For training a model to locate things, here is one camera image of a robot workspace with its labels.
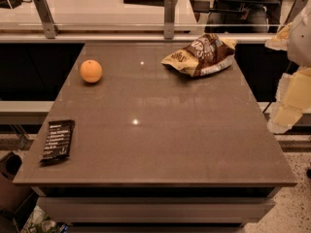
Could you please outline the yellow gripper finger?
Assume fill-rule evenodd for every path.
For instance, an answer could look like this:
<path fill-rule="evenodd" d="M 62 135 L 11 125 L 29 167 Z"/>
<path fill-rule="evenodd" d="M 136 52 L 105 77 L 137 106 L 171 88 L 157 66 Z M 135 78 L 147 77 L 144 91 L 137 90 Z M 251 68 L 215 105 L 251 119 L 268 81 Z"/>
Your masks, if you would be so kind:
<path fill-rule="evenodd" d="M 272 50 L 287 50 L 291 26 L 292 23 L 290 22 L 285 27 L 283 27 L 275 36 L 266 41 L 265 46 Z"/>
<path fill-rule="evenodd" d="M 311 68 L 300 66 L 292 75 L 284 73 L 275 98 L 267 128 L 271 133 L 283 134 L 311 108 Z"/>

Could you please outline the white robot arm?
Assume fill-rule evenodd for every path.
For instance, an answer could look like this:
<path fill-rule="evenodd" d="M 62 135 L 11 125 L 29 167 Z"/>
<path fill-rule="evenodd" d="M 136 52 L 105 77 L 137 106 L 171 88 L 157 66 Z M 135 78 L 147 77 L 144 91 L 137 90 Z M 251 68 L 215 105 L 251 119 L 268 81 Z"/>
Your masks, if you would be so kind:
<path fill-rule="evenodd" d="M 298 65 L 293 74 L 283 73 L 275 94 L 276 102 L 267 123 L 268 130 L 283 134 L 311 108 L 311 7 L 306 5 L 292 22 L 269 39 L 265 46 L 285 50 Z"/>

